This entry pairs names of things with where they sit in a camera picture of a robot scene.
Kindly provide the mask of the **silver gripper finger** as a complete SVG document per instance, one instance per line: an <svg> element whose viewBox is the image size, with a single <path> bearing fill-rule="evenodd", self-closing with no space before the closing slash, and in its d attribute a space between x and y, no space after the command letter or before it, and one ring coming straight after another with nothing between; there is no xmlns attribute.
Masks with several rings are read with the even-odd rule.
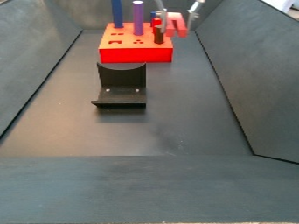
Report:
<svg viewBox="0 0 299 224"><path fill-rule="evenodd" d="M162 0L153 0L157 7L157 16L161 19L161 32L165 32L165 24L166 24L166 9L164 7Z"/></svg>
<svg viewBox="0 0 299 224"><path fill-rule="evenodd" d="M192 28L192 21L198 17L198 11L205 4L205 0L194 0L190 8L188 9L188 22L186 22L186 28Z"/></svg>

